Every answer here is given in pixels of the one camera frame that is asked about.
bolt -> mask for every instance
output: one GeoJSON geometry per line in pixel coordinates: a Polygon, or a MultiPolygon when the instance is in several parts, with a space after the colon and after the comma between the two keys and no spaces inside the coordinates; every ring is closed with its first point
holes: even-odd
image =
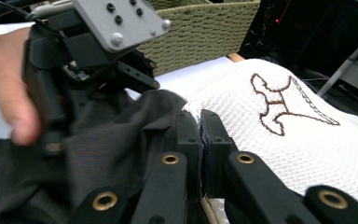
{"type": "Polygon", "coordinates": [[[120,25],[123,22],[123,18],[121,18],[120,16],[115,16],[115,22],[120,25]]]}
{"type": "Polygon", "coordinates": [[[165,20],[165,21],[162,22],[162,28],[164,30],[167,30],[168,28],[170,28],[170,26],[171,26],[171,21],[170,20],[165,20]]]}
{"type": "Polygon", "coordinates": [[[138,16],[142,16],[142,15],[144,15],[144,11],[141,8],[137,8],[136,14],[138,14],[138,16]]]}
{"type": "Polygon", "coordinates": [[[112,43],[114,45],[119,45],[123,42],[124,36],[121,33],[114,33],[112,36],[112,43]]]}
{"type": "Polygon", "coordinates": [[[112,3],[108,3],[106,8],[109,12],[114,12],[116,10],[115,6],[112,3]]]}

textured white fabric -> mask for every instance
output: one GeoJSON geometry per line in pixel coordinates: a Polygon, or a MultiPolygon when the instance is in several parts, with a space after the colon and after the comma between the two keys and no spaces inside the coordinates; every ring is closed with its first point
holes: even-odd
{"type": "MultiPolygon", "coordinates": [[[[206,70],[185,110],[216,112],[240,150],[254,152],[300,194],[328,185],[358,200],[358,117],[336,110],[290,71],[261,60],[206,70]]],[[[223,200],[210,200],[227,223],[223,200]]]]}

black device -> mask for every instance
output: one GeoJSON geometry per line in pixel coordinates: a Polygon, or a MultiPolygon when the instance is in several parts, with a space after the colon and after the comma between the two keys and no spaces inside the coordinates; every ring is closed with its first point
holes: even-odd
{"type": "Polygon", "coordinates": [[[226,199],[225,212],[232,224],[358,223],[358,202],[350,195],[314,186],[302,197],[257,155],[238,151],[216,113],[202,110],[200,123],[202,135],[190,113],[178,115],[176,133],[156,156],[140,196],[96,189],[70,223],[194,223],[192,217],[199,212],[194,203],[204,195],[226,199]],[[134,198],[136,205],[131,204],[134,198]]]}
{"type": "Polygon", "coordinates": [[[59,1],[27,17],[38,24],[26,44],[23,79],[41,115],[45,153],[61,154],[61,140],[94,91],[159,88],[156,65],[135,48],[165,34],[169,21],[146,1],[59,1]]]}
{"type": "Polygon", "coordinates": [[[239,54],[331,77],[358,48],[358,0],[262,0],[239,54]]]}

woven basket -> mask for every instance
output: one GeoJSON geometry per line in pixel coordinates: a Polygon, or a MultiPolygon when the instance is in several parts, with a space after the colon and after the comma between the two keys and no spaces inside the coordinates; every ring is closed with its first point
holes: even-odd
{"type": "Polygon", "coordinates": [[[155,75],[238,52],[260,5],[259,0],[149,0],[172,22],[170,31],[138,50],[156,62],[155,75]]]}

dark gray fabric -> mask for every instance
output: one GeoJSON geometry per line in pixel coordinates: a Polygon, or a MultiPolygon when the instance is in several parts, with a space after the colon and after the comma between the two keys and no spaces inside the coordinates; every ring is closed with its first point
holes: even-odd
{"type": "Polygon", "coordinates": [[[0,223],[66,223],[93,190],[142,185],[184,104],[168,91],[147,91],[136,102],[124,92],[98,95],[64,140],[63,157],[0,140],[0,223]]]}

